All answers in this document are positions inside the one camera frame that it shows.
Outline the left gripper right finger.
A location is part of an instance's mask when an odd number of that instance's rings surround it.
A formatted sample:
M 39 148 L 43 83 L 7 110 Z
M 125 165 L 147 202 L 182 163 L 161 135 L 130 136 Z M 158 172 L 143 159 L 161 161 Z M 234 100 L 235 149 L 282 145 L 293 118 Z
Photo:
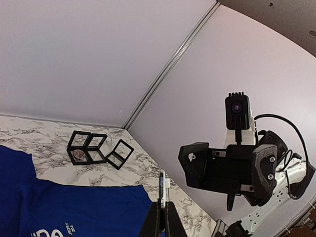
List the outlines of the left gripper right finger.
M 186 237 L 186 231 L 182 225 L 179 214 L 173 202 L 165 203 L 164 225 L 166 237 Z

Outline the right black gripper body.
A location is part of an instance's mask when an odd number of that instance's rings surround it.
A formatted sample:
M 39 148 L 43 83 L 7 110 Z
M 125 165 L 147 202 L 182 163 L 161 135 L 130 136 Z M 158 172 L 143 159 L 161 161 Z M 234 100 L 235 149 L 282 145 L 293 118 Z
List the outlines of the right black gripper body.
M 225 149 L 203 146 L 205 168 L 203 171 L 203 188 L 207 191 L 230 195 L 254 196 L 252 161 L 256 146 L 229 145 Z

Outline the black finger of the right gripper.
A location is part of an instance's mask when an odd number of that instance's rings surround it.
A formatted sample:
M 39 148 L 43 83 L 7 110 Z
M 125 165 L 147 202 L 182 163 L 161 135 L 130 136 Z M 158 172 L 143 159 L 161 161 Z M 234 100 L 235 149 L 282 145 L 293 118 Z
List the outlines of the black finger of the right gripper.
M 209 143 L 207 142 L 195 142 L 180 147 L 178 160 L 185 172 L 187 186 L 203 189 L 208 152 Z

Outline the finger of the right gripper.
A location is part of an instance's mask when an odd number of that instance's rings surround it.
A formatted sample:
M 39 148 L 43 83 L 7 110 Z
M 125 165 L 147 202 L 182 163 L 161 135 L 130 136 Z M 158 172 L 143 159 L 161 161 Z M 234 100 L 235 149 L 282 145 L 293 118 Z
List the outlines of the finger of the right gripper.
M 263 206 L 272 194 L 275 186 L 277 146 L 259 145 L 252 152 L 251 178 L 254 192 L 246 196 L 251 206 Z

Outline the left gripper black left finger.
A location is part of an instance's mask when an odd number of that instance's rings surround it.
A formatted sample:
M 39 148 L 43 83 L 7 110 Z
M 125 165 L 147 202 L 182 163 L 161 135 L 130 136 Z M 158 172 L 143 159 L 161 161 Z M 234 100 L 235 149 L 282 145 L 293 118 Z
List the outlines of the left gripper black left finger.
M 164 231 L 164 209 L 153 202 L 143 223 L 139 237 L 160 237 Z

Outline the dark blue round brooch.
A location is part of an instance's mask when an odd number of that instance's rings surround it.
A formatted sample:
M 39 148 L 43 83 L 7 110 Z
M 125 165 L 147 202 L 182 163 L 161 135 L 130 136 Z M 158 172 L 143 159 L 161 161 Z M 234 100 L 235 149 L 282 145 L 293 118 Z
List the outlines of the dark blue round brooch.
M 166 176 L 166 173 L 164 170 L 160 171 L 159 174 L 159 204 L 161 209 L 165 209 L 166 203 L 170 201 L 170 178 Z

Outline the pink round brooch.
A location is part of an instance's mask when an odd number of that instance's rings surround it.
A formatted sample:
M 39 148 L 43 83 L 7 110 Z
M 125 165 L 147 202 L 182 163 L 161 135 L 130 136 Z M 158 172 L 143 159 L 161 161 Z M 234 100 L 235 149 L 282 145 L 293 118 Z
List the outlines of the pink round brooch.
M 82 150 L 74 150 L 73 151 L 73 157 L 77 160 L 84 160 L 86 159 L 86 155 L 84 153 L 84 151 Z

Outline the blue printed t-shirt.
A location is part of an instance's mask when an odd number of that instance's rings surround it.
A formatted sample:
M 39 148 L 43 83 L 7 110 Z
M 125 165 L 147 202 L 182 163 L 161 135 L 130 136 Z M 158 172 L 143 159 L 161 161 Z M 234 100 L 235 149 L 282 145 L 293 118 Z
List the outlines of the blue printed t-shirt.
M 0 149 L 3 237 L 136 237 L 152 202 L 143 186 L 67 186 L 36 177 L 32 156 Z

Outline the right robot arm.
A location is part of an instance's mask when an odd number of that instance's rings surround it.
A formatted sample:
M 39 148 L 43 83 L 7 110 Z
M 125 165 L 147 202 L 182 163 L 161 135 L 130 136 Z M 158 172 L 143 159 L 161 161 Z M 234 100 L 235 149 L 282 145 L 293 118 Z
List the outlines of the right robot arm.
M 189 187 L 227 195 L 231 211 L 236 196 L 255 210 L 231 224 L 218 237 L 251 237 L 264 220 L 285 202 L 298 198 L 315 168 L 289 149 L 271 131 L 228 130 L 225 148 L 196 142 L 180 148 L 178 159 Z

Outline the right aluminium corner post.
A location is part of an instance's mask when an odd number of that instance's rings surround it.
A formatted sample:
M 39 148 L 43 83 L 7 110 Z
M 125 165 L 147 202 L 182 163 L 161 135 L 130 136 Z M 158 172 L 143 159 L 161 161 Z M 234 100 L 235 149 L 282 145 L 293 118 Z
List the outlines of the right aluminium corner post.
M 198 36 L 200 31 L 203 29 L 210 17 L 215 13 L 215 11 L 220 6 L 219 1 L 214 0 L 212 5 L 206 11 L 206 13 L 198 20 L 195 26 L 190 30 L 188 35 L 184 38 L 181 44 L 178 46 L 176 51 L 172 54 L 170 59 L 166 62 L 160 72 L 157 74 L 153 82 L 150 84 L 149 88 L 146 90 L 144 95 L 141 97 L 140 101 L 137 103 L 125 123 L 122 125 L 122 129 L 129 130 L 132 125 L 136 122 L 142 111 L 145 109 L 147 104 L 150 102 L 154 94 L 158 91 L 159 87 L 166 79 L 168 74 L 180 61 L 184 53 L 191 46 L 195 38 Z

